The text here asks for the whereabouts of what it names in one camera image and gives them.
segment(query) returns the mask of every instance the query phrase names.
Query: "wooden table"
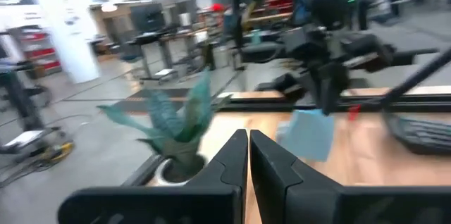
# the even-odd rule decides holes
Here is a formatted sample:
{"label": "wooden table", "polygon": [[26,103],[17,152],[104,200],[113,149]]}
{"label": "wooden table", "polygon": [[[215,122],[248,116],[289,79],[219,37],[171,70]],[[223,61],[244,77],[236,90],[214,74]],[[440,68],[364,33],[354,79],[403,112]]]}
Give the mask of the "wooden table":
{"label": "wooden table", "polygon": [[[353,94],[382,94],[387,89],[356,89]],[[410,94],[449,93],[451,87],[419,87]],[[279,97],[277,92],[246,92],[234,98]],[[261,130],[275,139],[279,122],[290,113],[218,113],[201,142],[200,154],[210,161],[230,136],[241,128]],[[451,123],[451,115],[408,114]],[[361,113],[350,122],[347,114],[336,113],[333,147],[324,163],[306,161],[317,171],[342,185],[451,185],[451,157],[419,156],[392,138],[378,113]],[[246,223],[261,223],[250,170],[246,196]]]}

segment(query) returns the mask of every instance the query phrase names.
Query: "floor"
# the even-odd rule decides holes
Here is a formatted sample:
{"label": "floor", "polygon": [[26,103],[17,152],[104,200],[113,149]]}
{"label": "floor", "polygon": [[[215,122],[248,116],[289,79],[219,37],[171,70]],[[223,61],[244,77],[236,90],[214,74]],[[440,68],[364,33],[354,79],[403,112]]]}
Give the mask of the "floor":
{"label": "floor", "polygon": [[[395,27],[374,25],[372,30],[384,41],[398,46],[399,50],[437,47],[443,51],[451,44],[450,29],[443,24],[449,22],[450,17],[449,13],[441,12],[416,15]],[[171,44],[174,57],[183,56],[183,47],[182,42]],[[145,53],[153,73],[163,68],[156,46],[145,47]],[[215,52],[215,56],[220,56],[218,54],[221,51]],[[418,56],[413,66],[389,68],[371,75],[359,70],[352,72],[352,77],[365,77],[373,87],[393,87],[436,56]],[[33,173],[0,189],[0,223],[56,223],[58,205],[71,192],[85,187],[120,185],[152,154],[134,140],[143,135],[110,122],[96,108],[102,104],[114,104],[140,89],[137,82],[130,81],[124,74],[131,69],[131,65],[110,60],[100,63],[99,67],[101,77],[91,82],[74,85],[63,73],[43,80],[42,84],[49,86],[54,94],[53,104],[41,112],[44,121],[50,123],[62,117],[80,115],[60,123],[67,132],[73,133],[76,148],[66,160],[53,168]],[[230,67],[222,67],[212,73],[212,94],[252,90],[259,83],[269,82],[287,71],[276,61],[263,65],[251,64],[240,75],[236,75]],[[422,84],[448,85],[450,79],[451,70],[446,67]],[[163,87],[190,87],[194,82],[195,79],[169,82]],[[148,117],[136,119],[150,126]],[[89,124],[78,127],[83,122]],[[0,140],[7,142],[20,132],[14,111],[2,113]]]}

